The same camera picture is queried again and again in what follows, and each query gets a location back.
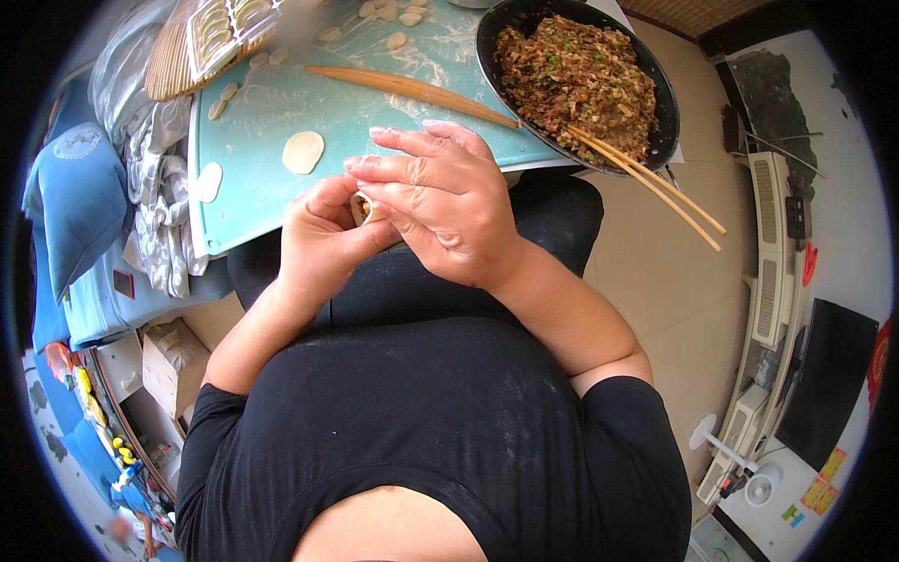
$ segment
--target hand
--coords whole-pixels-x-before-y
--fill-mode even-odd
[[[396,239],[386,221],[355,227],[350,196],[358,188],[348,174],[319,182],[287,207],[281,232],[279,302],[315,309],[343,289],[352,271]]]
[[[375,144],[411,157],[355,157],[343,165],[429,272],[499,287],[518,270],[527,244],[515,230],[503,174],[473,131],[447,121],[423,125],[427,134],[369,130]]]

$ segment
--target cardboard box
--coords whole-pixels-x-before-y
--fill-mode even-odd
[[[197,399],[209,355],[180,318],[144,334],[144,388],[172,419]]]

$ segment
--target light blue cutting board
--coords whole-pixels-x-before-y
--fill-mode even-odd
[[[244,60],[199,94],[191,136],[194,177],[210,162],[219,163],[223,171],[218,197],[212,203],[199,203],[198,220],[193,223],[199,223],[210,254],[221,254],[280,227],[287,204],[322,178],[342,173],[347,156],[393,154],[371,142],[371,125],[423,130],[424,119],[454,120],[484,137],[500,166],[558,159],[556,152],[524,128],[508,129],[303,70],[304,65],[335,65],[410,76],[509,114],[477,64],[475,33],[484,10],[432,0],[428,17],[407,28],[399,20],[363,21],[356,15],[359,2],[330,4],[332,21],[322,22],[322,28],[340,25],[339,40],[294,47],[287,60],[276,66],[251,69]],[[408,0],[400,4],[405,7]],[[408,42],[388,51],[387,37],[397,31],[405,33]],[[221,117],[210,121],[210,105],[232,82],[240,89]],[[325,138],[325,153],[312,174],[295,175],[281,163],[281,153],[287,140],[304,130]]]

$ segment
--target black tv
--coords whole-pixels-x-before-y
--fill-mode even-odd
[[[821,470],[840,439],[865,382],[877,322],[815,299],[806,354],[778,439]]]

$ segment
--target smartphone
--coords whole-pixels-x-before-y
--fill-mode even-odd
[[[116,292],[134,299],[134,277],[121,269],[112,270],[112,287]]]

